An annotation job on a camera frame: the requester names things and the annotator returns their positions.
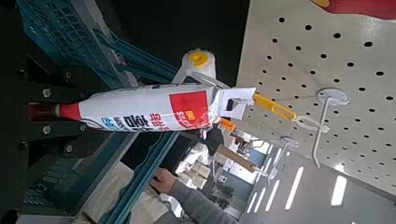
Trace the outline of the person's bare hand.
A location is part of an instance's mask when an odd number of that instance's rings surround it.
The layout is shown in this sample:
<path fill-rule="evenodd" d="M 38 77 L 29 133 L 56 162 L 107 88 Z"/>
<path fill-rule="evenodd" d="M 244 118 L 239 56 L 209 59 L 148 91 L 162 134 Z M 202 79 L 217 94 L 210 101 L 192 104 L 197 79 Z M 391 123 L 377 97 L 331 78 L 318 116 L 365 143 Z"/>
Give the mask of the person's bare hand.
<path fill-rule="evenodd" d="M 171 191 L 176 181 L 177 179 L 167 169 L 159 168 L 149 183 L 159 192 L 167 194 Z"/>

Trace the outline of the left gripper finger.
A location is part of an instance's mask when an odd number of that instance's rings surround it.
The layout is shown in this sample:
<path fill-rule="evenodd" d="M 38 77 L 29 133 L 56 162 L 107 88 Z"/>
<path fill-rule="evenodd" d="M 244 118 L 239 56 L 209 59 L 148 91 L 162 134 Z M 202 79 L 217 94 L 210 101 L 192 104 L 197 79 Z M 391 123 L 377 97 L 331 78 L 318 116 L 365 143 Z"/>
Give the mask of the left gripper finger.
<path fill-rule="evenodd" d="M 87 66 L 58 66 L 27 57 L 30 102 L 73 103 L 104 89 L 104 81 Z"/>
<path fill-rule="evenodd" d="M 91 156 L 103 141 L 103 132 L 79 121 L 33 121 L 28 126 L 28 165 L 44 155 L 83 159 Z"/>

